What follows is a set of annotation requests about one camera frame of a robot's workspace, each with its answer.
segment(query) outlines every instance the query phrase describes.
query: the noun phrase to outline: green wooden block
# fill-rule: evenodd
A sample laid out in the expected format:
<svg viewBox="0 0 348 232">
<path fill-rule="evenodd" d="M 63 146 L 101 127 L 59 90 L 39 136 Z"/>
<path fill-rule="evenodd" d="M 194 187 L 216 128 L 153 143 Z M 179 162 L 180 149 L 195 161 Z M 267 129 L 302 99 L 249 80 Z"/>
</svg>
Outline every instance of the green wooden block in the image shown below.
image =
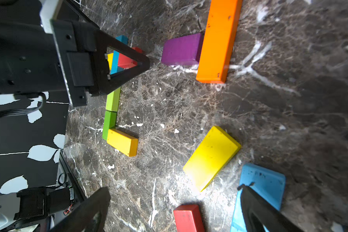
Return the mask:
<svg viewBox="0 0 348 232">
<path fill-rule="evenodd" d="M 111 112 L 106 110 L 105 122 L 103 124 L 102 138 L 107 141 L 108 130 L 110 128 L 115 128 L 116 126 L 117 112 Z"/>
<path fill-rule="evenodd" d="M 107 95 L 106 110 L 117 112 L 119 109 L 121 87 Z"/>
</svg>

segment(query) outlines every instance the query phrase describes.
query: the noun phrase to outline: black bracket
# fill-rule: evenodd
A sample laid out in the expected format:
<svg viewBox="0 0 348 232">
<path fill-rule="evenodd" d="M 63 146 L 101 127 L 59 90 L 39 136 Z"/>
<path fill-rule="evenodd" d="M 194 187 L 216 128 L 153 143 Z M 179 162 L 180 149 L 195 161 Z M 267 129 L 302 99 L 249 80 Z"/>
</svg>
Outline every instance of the black bracket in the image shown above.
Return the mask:
<svg viewBox="0 0 348 232">
<path fill-rule="evenodd" d="M 241 210 L 247 232 L 303 232 L 252 188 L 242 184 Z"/>
<path fill-rule="evenodd" d="M 85 90 L 91 96 L 107 95 L 149 69 L 148 57 L 93 24 L 53 20 L 51 25 L 70 104 L 75 107 L 86 105 Z M 110 75 L 108 47 L 137 61 L 137 66 Z"/>
</svg>

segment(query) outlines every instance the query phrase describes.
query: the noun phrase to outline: white leaf pattern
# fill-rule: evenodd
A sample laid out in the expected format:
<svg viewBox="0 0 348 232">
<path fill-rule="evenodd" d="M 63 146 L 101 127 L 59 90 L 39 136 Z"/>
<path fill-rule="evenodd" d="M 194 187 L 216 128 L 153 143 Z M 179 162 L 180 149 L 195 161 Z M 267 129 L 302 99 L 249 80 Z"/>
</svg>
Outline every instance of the white leaf pattern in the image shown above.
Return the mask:
<svg viewBox="0 0 348 232">
<path fill-rule="evenodd" d="M 57 147 L 64 148 L 65 147 L 65 135 L 64 134 L 56 134 L 54 136 L 53 142 Z"/>
<path fill-rule="evenodd" d="M 0 188 L 0 193 L 16 193 L 26 188 L 28 188 L 27 180 L 23 177 L 23 175 L 21 175 L 5 182 Z"/>
<path fill-rule="evenodd" d="M 59 162 L 59 155 L 60 155 L 60 149 L 58 149 L 56 151 L 56 154 L 54 155 L 54 158 L 53 158 L 54 163 L 58 163 Z"/>
<path fill-rule="evenodd" d="M 18 100 L 14 99 L 13 94 L 0 94 L 0 105 L 9 104 Z"/>
<path fill-rule="evenodd" d="M 43 92 L 45 94 L 45 98 L 49 98 L 49 92 Z M 37 98 L 31 98 L 33 101 L 31 104 L 27 107 L 28 108 L 34 108 L 37 107 L 38 103 L 42 101 L 42 98 L 39 96 Z M 40 119 L 43 116 L 43 114 L 40 112 L 40 110 L 36 110 L 35 112 L 32 112 L 30 114 L 27 114 L 28 121 L 30 123 L 34 123 L 37 119 Z"/>
<path fill-rule="evenodd" d="M 27 158 L 37 161 L 48 161 L 52 158 L 57 149 L 45 145 L 35 145 L 28 151 Z"/>
</svg>

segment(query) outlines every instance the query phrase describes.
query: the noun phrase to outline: marble surface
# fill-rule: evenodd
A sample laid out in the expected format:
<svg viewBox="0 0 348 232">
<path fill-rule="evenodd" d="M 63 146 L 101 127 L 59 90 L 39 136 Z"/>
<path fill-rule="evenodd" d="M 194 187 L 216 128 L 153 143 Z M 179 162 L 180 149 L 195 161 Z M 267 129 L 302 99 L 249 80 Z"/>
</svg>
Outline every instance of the marble surface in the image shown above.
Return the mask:
<svg viewBox="0 0 348 232">
<path fill-rule="evenodd" d="M 167 39 L 204 31 L 209 6 L 81 1 L 102 30 L 127 35 L 151 60 L 121 91 L 117 125 L 139 137 L 137 156 L 102 139 L 106 96 L 69 109 L 71 168 L 87 196 L 110 189 L 105 230 L 176 231 L 172 210 L 196 203 L 206 231 L 229 231 L 246 162 L 286 176 L 282 212 L 304 231 L 348 230 L 348 0 L 244 0 L 224 85 L 160 63 Z M 182 167 L 213 125 L 243 148 L 199 193 Z"/>
</svg>

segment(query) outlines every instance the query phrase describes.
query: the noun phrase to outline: orange wooden block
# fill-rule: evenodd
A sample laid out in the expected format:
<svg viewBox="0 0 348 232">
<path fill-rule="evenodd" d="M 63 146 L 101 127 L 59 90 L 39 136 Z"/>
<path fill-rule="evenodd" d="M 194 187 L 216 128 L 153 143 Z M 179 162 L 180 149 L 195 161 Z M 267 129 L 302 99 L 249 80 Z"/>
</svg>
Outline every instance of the orange wooden block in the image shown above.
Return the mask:
<svg viewBox="0 0 348 232">
<path fill-rule="evenodd" d="M 143 53 L 143 50 L 137 47 L 133 47 L 132 49 L 136 50 L 139 53 Z M 129 58 L 123 54 L 120 53 L 119 56 L 119 62 L 117 66 L 122 67 L 122 68 L 131 68 L 137 66 L 137 62 L 133 60 L 132 58 Z"/>
<path fill-rule="evenodd" d="M 242 0 L 212 0 L 196 80 L 226 82 Z"/>
</svg>

